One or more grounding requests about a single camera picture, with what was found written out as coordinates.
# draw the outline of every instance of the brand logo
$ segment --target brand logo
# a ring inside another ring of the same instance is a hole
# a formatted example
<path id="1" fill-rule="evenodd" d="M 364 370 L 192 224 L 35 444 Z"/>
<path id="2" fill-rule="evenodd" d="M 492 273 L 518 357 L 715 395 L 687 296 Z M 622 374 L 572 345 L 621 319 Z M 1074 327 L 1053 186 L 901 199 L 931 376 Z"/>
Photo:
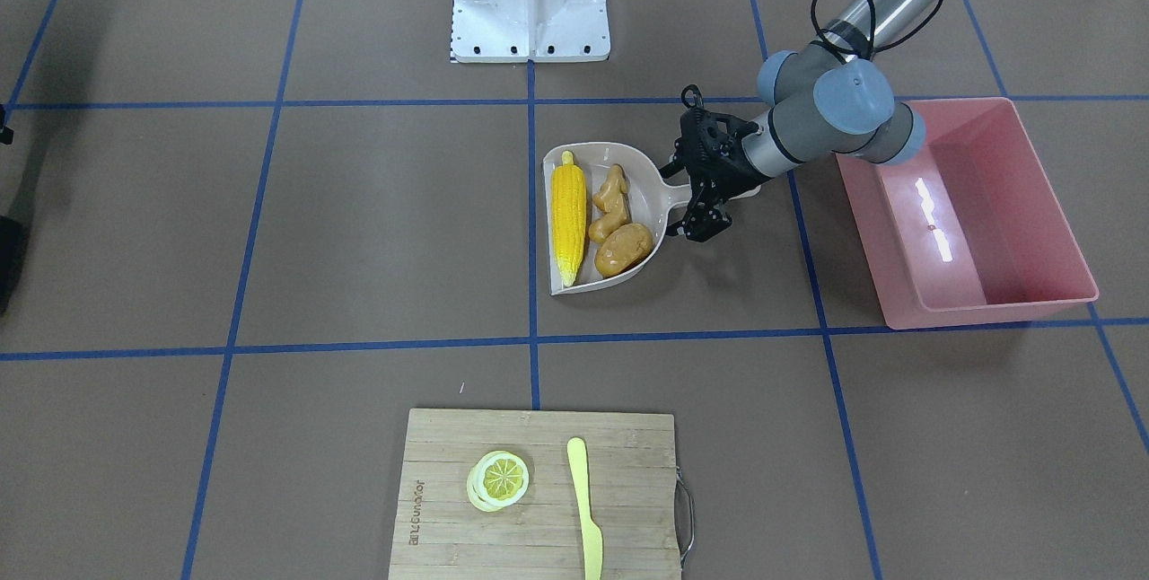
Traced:
<path id="1" fill-rule="evenodd" d="M 407 543 L 417 547 L 419 546 L 419 521 L 423 515 L 423 482 L 415 480 L 415 509 L 411 510 L 411 535 L 407 540 Z"/>

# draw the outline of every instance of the lemon slice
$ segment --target lemon slice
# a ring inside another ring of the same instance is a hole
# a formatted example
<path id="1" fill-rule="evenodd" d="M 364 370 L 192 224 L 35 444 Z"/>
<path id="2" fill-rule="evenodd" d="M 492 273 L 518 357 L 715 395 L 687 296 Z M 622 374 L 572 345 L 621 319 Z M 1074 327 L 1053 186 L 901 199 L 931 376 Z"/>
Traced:
<path id="1" fill-rule="evenodd" d="M 493 512 L 518 502 L 531 474 L 526 463 L 506 450 L 488 453 L 466 477 L 466 498 L 479 510 Z"/>

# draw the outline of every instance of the white dustpan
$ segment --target white dustpan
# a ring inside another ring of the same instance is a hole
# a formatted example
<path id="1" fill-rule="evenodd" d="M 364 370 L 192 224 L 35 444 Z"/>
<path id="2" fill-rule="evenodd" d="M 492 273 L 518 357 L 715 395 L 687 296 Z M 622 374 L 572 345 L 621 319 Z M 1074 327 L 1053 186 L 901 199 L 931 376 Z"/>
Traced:
<path id="1" fill-rule="evenodd" d="M 554 232 L 550 227 L 550 176 L 555 172 L 555 167 L 561 165 L 563 150 L 574 154 L 574 163 L 581 168 L 586 175 L 587 184 L 587 209 L 591 215 L 587 223 L 597 219 L 602 212 L 594 204 L 591 204 L 589 196 L 599 192 L 603 180 L 607 180 L 607 171 L 611 165 L 619 165 L 626 175 L 629 183 L 627 203 L 631 208 L 631 221 L 635 224 L 643 224 L 654 235 L 654 249 L 647 254 L 646 260 L 639 265 L 611 278 L 603 278 L 599 270 L 594 268 L 594 256 L 599 245 L 587 240 L 586 254 L 583 256 L 583 265 L 579 268 L 578 277 L 574 278 L 574 286 L 563 286 L 563 278 L 558 274 L 558 264 L 555 261 Z M 674 208 L 685 208 L 691 202 L 691 186 L 668 186 L 658 168 L 641 150 L 632 146 L 619 142 L 576 142 L 557 146 L 547 152 L 542 157 L 542 179 L 547 192 L 547 256 L 550 264 L 550 294 L 587 293 L 587 291 L 599 291 L 609 286 L 619 285 L 639 273 L 647 262 L 653 260 L 662 240 L 666 235 L 666 225 L 670 224 L 670 211 Z M 755 187 L 746 192 L 742 196 L 758 194 Z"/>

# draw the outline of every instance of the corn cob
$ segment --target corn cob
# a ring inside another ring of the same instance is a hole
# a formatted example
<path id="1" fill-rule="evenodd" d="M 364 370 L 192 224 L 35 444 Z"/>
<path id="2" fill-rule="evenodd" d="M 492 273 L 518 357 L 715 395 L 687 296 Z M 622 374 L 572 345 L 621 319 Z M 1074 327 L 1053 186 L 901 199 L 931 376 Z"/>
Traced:
<path id="1" fill-rule="evenodd" d="M 573 286 L 586 246 L 586 176 L 570 150 L 550 175 L 550 232 L 563 286 Z"/>

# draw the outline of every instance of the ginger root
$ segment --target ginger root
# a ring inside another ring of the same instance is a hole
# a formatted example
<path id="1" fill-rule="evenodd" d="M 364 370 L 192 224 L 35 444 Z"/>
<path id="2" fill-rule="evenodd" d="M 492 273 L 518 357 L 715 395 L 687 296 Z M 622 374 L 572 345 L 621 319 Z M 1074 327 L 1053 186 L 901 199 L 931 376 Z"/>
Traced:
<path id="1" fill-rule="evenodd" d="M 607 237 L 594 256 L 594 268 L 611 278 L 633 268 L 654 252 L 654 235 L 643 224 L 625 224 Z"/>
<path id="2" fill-rule="evenodd" d="M 599 187 L 599 194 L 591 196 L 594 207 L 603 212 L 597 221 L 587 229 L 587 237 L 595 243 L 603 243 L 611 232 L 631 223 L 631 211 L 626 204 L 626 193 L 629 186 L 623 175 L 623 168 L 611 165 L 607 171 L 607 180 Z"/>

